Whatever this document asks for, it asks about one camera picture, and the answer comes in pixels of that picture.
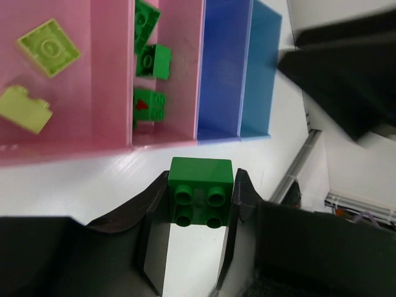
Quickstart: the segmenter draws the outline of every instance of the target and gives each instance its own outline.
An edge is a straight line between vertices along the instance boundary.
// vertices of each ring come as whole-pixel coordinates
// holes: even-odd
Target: lime green lego brick
[[[234,187],[230,160],[174,157],[168,185],[172,223],[210,228],[228,224]]]
[[[134,120],[155,121],[164,120],[164,105],[166,97],[161,92],[154,92],[142,88],[134,89]]]
[[[17,46],[50,78],[81,56],[54,19],[19,38]]]
[[[171,50],[163,45],[147,45],[137,57],[136,76],[168,79]]]
[[[0,97],[0,116],[14,124],[40,133],[52,116],[50,104],[42,99],[31,99],[28,91],[19,85],[9,87]]]
[[[140,54],[150,39],[161,16],[161,11],[138,0],[135,4],[135,54]]]

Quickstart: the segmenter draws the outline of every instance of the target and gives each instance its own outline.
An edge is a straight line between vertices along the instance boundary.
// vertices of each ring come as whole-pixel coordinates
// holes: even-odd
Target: sorting bin
[[[250,0],[206,0],[200,143],[239,139],[251,13]]]
[[[168,80],[136,77],[134,87],[163,92],[162,122],[138,122],[132,133],[134,147],[196,144],[196,115],[202,43],[204,0],[149,0],[161,16],[148,44],[171,49]]]
[[[1,0],[0,95],[22,85],[50,104],[52,118],[32,134],[0,118],[0,164],[131,151],[133,0]],[[81,56],[52,79],[15,47],[56,19]]]
[[[243,140],[269,136],[281,25],[280,14],[253,0],[241,125]]]

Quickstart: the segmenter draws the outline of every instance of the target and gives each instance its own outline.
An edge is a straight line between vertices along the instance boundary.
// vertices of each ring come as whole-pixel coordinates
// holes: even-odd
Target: blue bin
[[[199,143],[240,140],[252,0],[206,0]]]
[[[269,136],[273,85],[277,72],[282,16],[253,1],[241,137]]]

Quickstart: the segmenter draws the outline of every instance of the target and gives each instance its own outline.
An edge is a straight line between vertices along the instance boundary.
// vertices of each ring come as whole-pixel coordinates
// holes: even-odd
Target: white table surface
[[[265,0],[283,15],[280,48],[290,48],[287,0]],[[0,169],[1,216],[72,216],[81,223],[103,215],[144,190],[171,159],[226,158],[248,170],[268,199],[308,136],[301,90],[275,79],[271,139],[166,148],[131,155]],[[205,297],[215,285],[225,228],[171,227],[164,297]]]

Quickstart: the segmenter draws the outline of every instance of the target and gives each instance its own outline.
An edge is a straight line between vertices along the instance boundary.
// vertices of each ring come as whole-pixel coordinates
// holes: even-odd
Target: pink bin
[[[136,84],[167,95],[167,117],[150,129],[134,131],[132,139],[135,0],[0,0],[0,95],[10,85],[23,85],[53,111],[38,135],[0,118],[0,165],[195,141],[202,1],[152,2],[162,10],[152,41],[172,49],[171,77]],[[52,79],[14,46],[50,19],[58,21],[81,52],[80,59]]]
[[[163,92],[166,117],[160,123],[138,122],[132,135],[136,147],[196,144],[197,98],[204,0],[146,0],[161,10],[161,17],[148,44],[172,50],[168,80],[136,77],[134,86]]]

